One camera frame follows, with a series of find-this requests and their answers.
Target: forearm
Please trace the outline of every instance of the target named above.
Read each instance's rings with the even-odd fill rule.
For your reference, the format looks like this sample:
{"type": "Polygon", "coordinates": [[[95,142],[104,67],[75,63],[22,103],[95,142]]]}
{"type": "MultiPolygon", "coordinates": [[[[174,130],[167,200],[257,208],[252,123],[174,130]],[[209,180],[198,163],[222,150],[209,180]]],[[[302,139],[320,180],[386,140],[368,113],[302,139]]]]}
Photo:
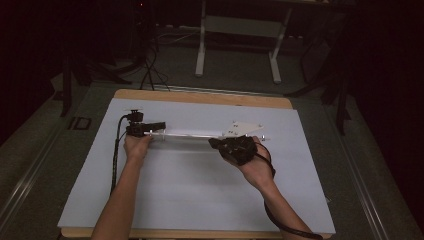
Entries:
{"type": "MultiPolygon", "coordinates": [[[[261,192],[266,205],[277,221],[287,227],[296,230],[311,232],[305,222],[303,222],[303,220],[296,214],[287,200],[281,195],[274,181],[270,181],[265,186],[260,187],[259,191],[261,192]]],[[[284,239],[305,239],[285,231],[281,231],[281,234],[284,239]]]]}
{"type": "Polygon", "coordinates": [[[92,239],[128,239],[134,216],[139,169],[140,167],[135,163],[127,161],[121,177],[97,221],[92,239]]]}

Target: person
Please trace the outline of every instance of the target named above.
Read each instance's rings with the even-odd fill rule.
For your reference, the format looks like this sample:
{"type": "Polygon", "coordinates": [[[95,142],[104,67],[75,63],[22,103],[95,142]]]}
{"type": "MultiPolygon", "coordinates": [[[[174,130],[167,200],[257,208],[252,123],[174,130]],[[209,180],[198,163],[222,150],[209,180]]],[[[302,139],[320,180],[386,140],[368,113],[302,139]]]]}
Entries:
{"type": "MultiPolygon", "coordinates": [[[[142,138],[125,137],[124,149],[127,161],[115,189],[97,220],[91,239],[127,240],[129,238],[135,209],[138,179],[151,139],[151,136],[142,138]]],[[[259,143],[257,137],[253,137],[253,139],[256,143],[259,143]]],[[[258,154],[270,159],[268,151],[260,144],[258,144],[258,154]]],[[[250,162],[242,166],[234,166],[260,192],[275,219],[290,228],[311,232],[280,193],[273,180],[271,169],[264,160],[255,156],[250,162]]],[[[282,230],[280,232],[283,239],[306,239],[282,230]]]]}

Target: gray floor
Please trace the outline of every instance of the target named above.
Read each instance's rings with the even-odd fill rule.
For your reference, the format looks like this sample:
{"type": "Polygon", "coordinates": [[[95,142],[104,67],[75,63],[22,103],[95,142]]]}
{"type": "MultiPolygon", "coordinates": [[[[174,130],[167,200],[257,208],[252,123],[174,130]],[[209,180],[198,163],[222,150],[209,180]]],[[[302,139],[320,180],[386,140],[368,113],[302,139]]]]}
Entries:
{"type": "MultiPolygon", "coordinates": [[[[283,44],[278,57],[283,76],[280,85],[272,82],[267,53],[262,50],[224,51],[220,46],[210,46],[204,76],[197,78],[197,49],[191,44],[167,44],[160,46],[155,67],[168,76],[172,91],[237,91],[282,97],[283,93],[305,86],[299,66],[303,47],[298,41],[301,40],[291,39],[283,44]]],[[[134,82],[130,86],[101,79],[89,88],[75,84],[73,108],[66,118],[58,117],[61,103],[48,100],[1,147],[1,206],[13,196],[16,184],[31,163],[39,160],[42,164],[39,174],[26,178],[34,181],[25,182],[20,191],[26,196],[25,201],[3,208],[0,220],[7,222],[1,223],[0,238],[57,237],[57,222],[110,99],[119,88],[138,88],[145,71],[124,75],[134,82]],[[91,118],[91,127],[85,131],[67,130],[73,116],[91,118]]],[[[157,75],[153,77],[154,82],[160,82],[157,75]]],[[[166,89],[159,84],[155,87],[166,89]]],[[[341,136],[334,124],[335,106],[323,106],[319,100],[321,92],[318,89],[291,101],[299,111],[324,192],[331,200],[328,204],[337,231],[332,239],[423,239],[354,98],[348,99],[352,119],[345,122],[346,136],[341,136]]]]}

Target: white board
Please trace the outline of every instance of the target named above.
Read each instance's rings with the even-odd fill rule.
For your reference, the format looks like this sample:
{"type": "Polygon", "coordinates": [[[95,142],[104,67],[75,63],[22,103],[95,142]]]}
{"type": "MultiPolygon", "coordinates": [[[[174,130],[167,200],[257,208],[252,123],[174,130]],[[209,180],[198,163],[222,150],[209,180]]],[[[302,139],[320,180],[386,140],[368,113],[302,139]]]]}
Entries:
{"type": "MultiPolygon", "coordinates": [[[[144,122],[165,121],[167,133],[221,135],[233,121],[263,125],[254,134],[271,139],[264,144],[282,194],[312,231],[335,233],[296,110],[127,99],[111,101],[59,227],[94,227],[109,197],[118,121],[134,107],[143,108],[144,122]]],[[[156,138],[142,168],[133,228],[278,231],[260,193],[207,140],[156,138]]],[[[118,173],[126,160],[122,145],[118,173]]]]}

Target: dark background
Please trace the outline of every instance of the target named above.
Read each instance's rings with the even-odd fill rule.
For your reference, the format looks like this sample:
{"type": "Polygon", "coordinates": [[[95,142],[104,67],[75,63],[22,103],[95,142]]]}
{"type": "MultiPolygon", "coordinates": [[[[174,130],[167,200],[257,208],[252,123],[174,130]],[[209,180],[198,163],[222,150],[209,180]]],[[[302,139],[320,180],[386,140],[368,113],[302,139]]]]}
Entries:
{"type": "MultiPolygon", "coordinates": [[[[131,57],[131,53],[125,52],[131,49],[126,45],[131,27],[120,33],[105,31],[111,17],[102,15],[104,12],[99,6],[103,7],[101,10],[113,7],[107,1],[97,3],[26,0],[3,4],[0,10],[0,143],[54,93],[49,80],[62,71],[62,40],[73,35],[67,30],[81,31],[78,36],[85,37],[80,38],[78,48],[97,61],[113,61],[117,53],[131,57]],[[87,36],[96,43],[90,48],[86,48],[84,42],[87,36]],[[125,39],[119,46],[113,44],[118,41],[113,41],[116,36],[125,39]]],[[[162,0],[157,1],[157,7],[156,18],[160,24],[199,25],[200,1],[162,0]]],[[[226,9],[218,4],[212,10],[219,13],[226,9]]],[[[259,17],[264,11],[243,14],[259,17]]],[[[358,1],[357,14],[346,25],[338,39],[339,47],[328,61],[347,62],[344,70],[349,73],[349,92],[356,98],[400,191],[424,231],[422,12],[423,1],[358,1]]],[[[306,17],[310,13],[305,10],[296,14],[292,23],[298,27],[289,30],[294,35],[304,34],[313,24],[306,17]]],[[[279,17],[274,12],[267,16],[279,17]]],[[[125,14],[119,19],[122,25],[134,22],[132,16],[125,17],[125,14]]]]}

